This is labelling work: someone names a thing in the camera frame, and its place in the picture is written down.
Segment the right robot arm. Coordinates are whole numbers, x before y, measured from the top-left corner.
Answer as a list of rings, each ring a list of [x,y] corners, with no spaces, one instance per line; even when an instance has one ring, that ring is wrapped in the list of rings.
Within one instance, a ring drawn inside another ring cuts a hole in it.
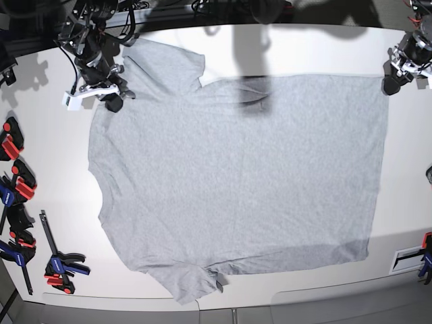
[[[114,17],[118,9],[128,10],[130,31],[123,38],[105,31],[107,21]],[[95,97],[113,113],[124,104],[124,98],[135,98],[126,81],[120,77],[124,66],[110,64],[103,47],[106,42],[131,46],[136,20],[132,1],[120,4],[119,1],[77,1],[72,12],[67,15],[57,44],[65,53],[71,53],[76,79],[71,90],[63,95],[62,104],[70,111],[81,108],[84,99]]]

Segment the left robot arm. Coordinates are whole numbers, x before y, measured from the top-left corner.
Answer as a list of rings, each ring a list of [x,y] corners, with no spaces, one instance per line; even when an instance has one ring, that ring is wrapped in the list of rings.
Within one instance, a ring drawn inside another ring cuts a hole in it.
[[[399,45],[389,52],[389,73],[382,90],[387,96],[398,93],[414,79],[426,80],[431,85],[431,2],[409,1],[413,10],[414,31],[405,34]]]

